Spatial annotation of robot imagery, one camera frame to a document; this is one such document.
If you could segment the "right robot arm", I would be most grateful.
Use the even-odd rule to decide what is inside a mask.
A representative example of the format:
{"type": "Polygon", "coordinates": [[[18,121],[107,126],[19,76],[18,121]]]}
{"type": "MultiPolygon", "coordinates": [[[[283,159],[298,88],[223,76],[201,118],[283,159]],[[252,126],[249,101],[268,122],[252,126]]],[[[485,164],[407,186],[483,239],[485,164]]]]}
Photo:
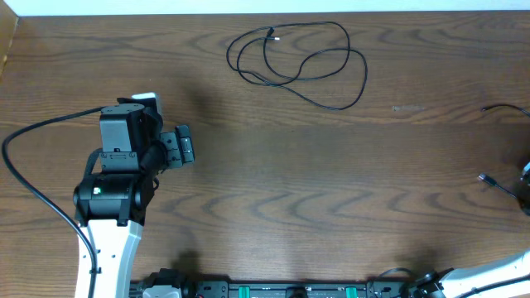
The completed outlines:
{"type": "Polygon", "coordinates": [[[514,297],[529,293],[529,251],[480,267],[425,275],[408,288],[409,297],[514,297]]]}

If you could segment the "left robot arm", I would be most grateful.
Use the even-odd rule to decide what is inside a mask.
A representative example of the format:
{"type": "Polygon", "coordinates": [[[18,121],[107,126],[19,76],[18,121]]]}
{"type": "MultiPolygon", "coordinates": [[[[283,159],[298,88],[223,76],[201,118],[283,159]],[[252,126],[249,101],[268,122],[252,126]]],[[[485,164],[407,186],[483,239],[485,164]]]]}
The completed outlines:
{"type": "Polygon", "coordinates": [[[186,125],[163,132],[155,98],[120,98],[102,109],[102,148],[75,187],[79,239],[78,297],[126,297],[157,175],[194,161],[186,125]]]}

